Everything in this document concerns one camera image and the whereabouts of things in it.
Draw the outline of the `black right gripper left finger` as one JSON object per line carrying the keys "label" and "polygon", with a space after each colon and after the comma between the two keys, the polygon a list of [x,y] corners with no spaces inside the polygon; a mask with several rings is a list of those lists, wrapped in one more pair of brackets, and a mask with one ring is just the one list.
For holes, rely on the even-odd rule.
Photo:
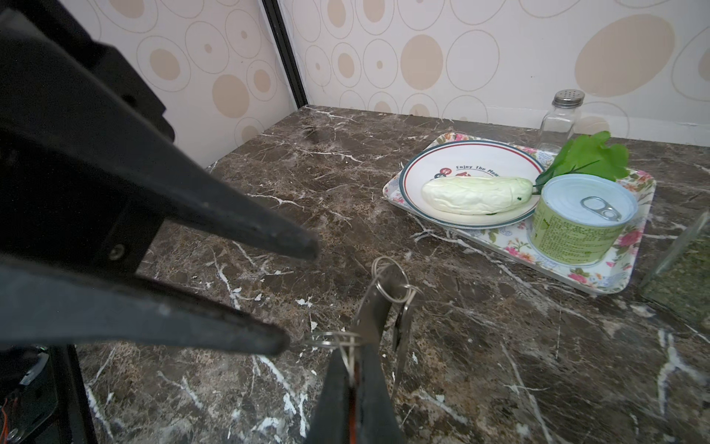
{"label": "black right gripper left finger", "polygon": [[340,350],[334,350],[327,366],[323,390],[312,414],[305,443],[351,442],[351,381]]}

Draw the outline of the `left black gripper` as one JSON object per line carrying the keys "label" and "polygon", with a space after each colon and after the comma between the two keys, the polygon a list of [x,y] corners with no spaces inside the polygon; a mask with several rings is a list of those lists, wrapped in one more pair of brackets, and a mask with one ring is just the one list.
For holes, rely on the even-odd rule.
{"label": "left black gripper", "polygon": [[306,229],[211,177],[165,106],[59,1],[1,4],[1,251],[132,275],[164,220],[313,259]]}

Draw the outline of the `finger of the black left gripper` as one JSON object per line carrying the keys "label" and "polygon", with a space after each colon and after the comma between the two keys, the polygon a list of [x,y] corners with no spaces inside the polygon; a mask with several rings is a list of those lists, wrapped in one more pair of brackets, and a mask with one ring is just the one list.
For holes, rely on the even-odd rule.
{"label": "finger of the black left gripper", "polygon": [[2,345],[103,340],[257,355],[290,346],[281,327],[158,281],[2,255]]}

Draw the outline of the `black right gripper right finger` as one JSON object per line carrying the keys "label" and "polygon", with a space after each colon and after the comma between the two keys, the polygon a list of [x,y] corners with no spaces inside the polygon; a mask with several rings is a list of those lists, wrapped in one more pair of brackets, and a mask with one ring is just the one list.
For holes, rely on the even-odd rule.
{"label": "black right gripper right finger", "polygon": [[405,443],[373,344],[360,347],[354,405],[355,443]]}

